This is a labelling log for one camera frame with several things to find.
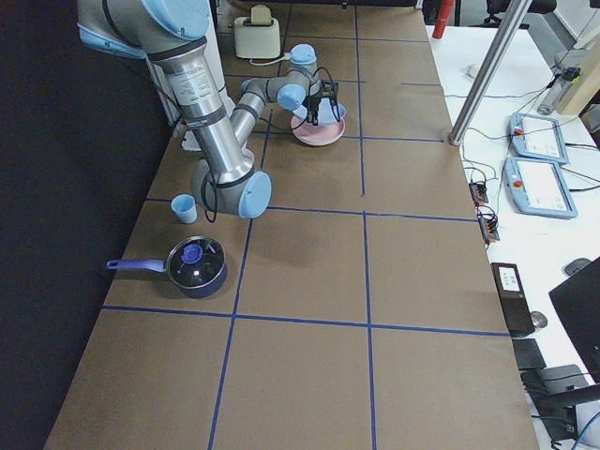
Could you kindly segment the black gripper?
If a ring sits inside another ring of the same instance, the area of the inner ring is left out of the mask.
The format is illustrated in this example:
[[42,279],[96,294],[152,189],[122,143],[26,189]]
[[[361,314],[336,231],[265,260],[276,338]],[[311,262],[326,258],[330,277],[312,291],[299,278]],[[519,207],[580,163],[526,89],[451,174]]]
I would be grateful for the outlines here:
[[318,110],[320,108],[322,98],[323,93],[318,91],[315,94],[308,95],[303,101],[303,106],[307,109],[307,122],[311,125],[319,124]]

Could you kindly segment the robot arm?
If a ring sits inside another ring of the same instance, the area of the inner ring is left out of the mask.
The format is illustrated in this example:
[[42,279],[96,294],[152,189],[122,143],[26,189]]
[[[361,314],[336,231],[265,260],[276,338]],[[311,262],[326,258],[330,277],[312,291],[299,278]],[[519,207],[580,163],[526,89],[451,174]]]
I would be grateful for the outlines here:
[[323,81],[314,49],[292,48],[291,67],[282,77],[250,79],[238,104],[227,109],[204,53],[215,44],[205,1],[80,1],[78,27],[82,42],[97,51],[148,59],[166,75],[174,100],[196,138],[203,158],[192,174],[191,191],[207,212],[256,218],[267,208],[272,184],[256,170],[246,149],[248,135],[269,103],[293,112],[307,109],[317,124],[322,98],[337,99],[337,87]]

